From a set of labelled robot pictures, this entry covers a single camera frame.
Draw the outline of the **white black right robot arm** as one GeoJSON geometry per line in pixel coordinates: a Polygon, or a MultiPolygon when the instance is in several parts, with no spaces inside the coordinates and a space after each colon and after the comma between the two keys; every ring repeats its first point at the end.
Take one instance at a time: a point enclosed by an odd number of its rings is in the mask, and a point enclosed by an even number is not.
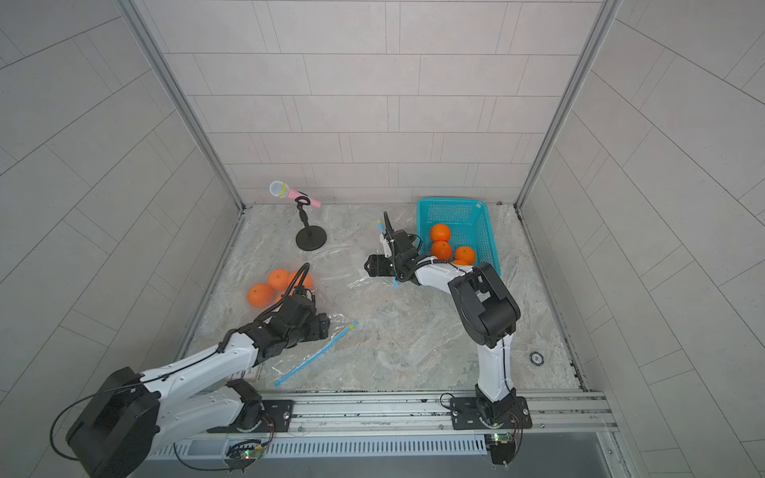
{"type": "Polygon", "coordinates": [[[511,379],[511,349],[521,311],[494,267],[486,262],[459,266],[420,253],[416,237],[394,229],[384,215],[382,254],[371,255],[365,270],[371,277],[392,277],[450,294],[461,324],[477,344],[479,376],[476,407],[487,427],[529,428],[523,398],[511,379]]]}

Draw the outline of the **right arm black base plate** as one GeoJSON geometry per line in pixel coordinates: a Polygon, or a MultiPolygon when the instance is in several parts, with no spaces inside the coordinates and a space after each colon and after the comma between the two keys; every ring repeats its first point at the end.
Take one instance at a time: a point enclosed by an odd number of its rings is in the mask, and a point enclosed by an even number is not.
{"type": "Polygon", "coordinates": [[[487,398],[450,398],[449,410],[455,430],[530,429],[533,422],[526,398],[506,396],[500,402],[487,398]]]}

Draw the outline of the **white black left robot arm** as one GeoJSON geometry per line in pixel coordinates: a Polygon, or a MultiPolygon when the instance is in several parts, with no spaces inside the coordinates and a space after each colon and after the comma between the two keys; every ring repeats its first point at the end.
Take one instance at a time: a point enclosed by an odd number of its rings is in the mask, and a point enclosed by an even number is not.
{"type": "Polygon", "coordinates": [[[275,414],[242,374],[304,342],[325,340],[330,318],[317,310],[303,264],[284,295],[252,322],[172,364],[135,372],[121,368],[83,398],[66,434],[67,459],[91,477],[128,477],[149,454],[213,430],[277,430],[275,414]]]}

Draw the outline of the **clear zip-top bag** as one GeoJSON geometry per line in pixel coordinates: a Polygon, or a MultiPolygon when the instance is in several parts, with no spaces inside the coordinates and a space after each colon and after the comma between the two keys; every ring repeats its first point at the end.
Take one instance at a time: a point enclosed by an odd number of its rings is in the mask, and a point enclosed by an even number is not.
{"type": "Polygon", "coordinates": [[[346,239],[338,259],[341,284],[348,289],[370,285],[400,287],[382,217],[364,221],[346,239]]]}
{"type": "MultiPolygon", "coordinates": [[[[297,271],[310,273],[310,265],[305,263],[297,271]]],[[[238,329],[239,333],[253,340],[257,348],[254,366],[265,380],[272,380],[275,388],[285,388],[289,380],[358,328],[357,322],[341,314],[320,311],[314,288],[295,286],[297,279],[302,282],[302,277],[297,276],[273,305],[238,329]],[[301,327],[308,318],[321,313],[327,314],[331,320],[328,338],[300,343],[301,327]]]]}

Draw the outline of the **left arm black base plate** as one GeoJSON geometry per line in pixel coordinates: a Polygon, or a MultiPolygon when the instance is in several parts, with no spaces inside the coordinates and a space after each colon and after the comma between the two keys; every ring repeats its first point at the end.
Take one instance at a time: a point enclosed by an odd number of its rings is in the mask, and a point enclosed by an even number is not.
{"type": "Polygon", "coordinates": [[[293,400],[261,400],[244,404],[240,414],[228,425],[209,428],[207,433],[286,432],[292,419],[293,400]]]}

